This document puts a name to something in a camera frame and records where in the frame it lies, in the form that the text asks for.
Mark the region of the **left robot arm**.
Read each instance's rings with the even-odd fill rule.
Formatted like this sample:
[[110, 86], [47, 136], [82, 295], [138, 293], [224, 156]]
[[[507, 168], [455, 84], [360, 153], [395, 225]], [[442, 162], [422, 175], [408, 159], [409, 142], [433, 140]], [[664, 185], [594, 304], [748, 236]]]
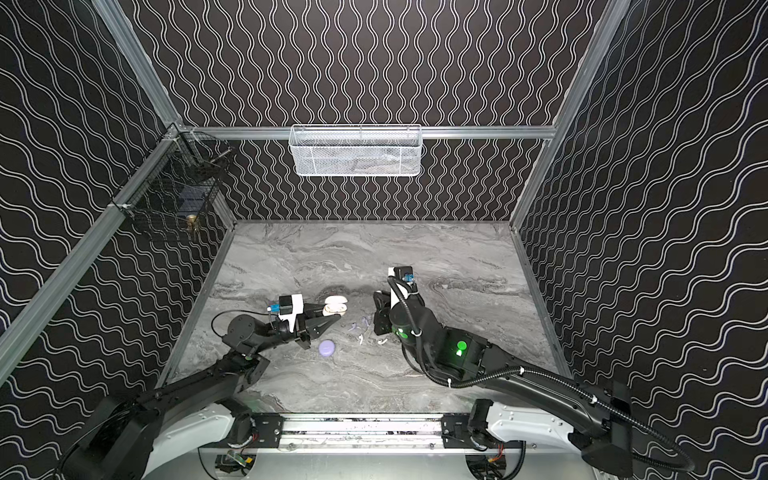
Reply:
[[228, 352], [208, 368], [153, 390], [104, 398], [59, 459], [57, 479], [142, 479], [209, 443], [248, 445], [254, 425], [237, 395], [269, 365], [264, 352], [295, 343], [308, 349], [347, 312], [343, 296], [305, 304], [285, 296], [264, 312], [233, 310], [220, 340]]

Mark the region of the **cream earbud charging case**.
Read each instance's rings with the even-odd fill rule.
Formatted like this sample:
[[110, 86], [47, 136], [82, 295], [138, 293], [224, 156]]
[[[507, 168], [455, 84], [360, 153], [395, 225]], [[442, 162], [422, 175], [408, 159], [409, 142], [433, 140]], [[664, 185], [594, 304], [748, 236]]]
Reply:
[[329, 296], [324, 301], [323, 315], [324, 316], [333, 316], [333, 315], [343, 316], [348, 311], [347, 303], [348, 303], [348, 300], [345, 296], [341, 296], [341, 295]]

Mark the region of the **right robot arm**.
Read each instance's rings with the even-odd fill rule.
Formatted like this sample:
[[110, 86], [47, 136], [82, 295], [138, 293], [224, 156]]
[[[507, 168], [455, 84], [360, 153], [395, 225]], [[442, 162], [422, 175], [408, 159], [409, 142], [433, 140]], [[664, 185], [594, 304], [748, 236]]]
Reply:
[[394, 277], [388, 283], [389, 290], [373, 294], [374, 324], [399, 339], [403, 357], [431, 382], [494, 390], [548, 412], [571, 427], [567, 440], [585, 463], [617, 477], [632, 476], [637, 463], [693, 471], [694, 460], [678, 443], [632, 415], [624, 385], [599, 390], [522, 360], [439, 322], [415, 284]]

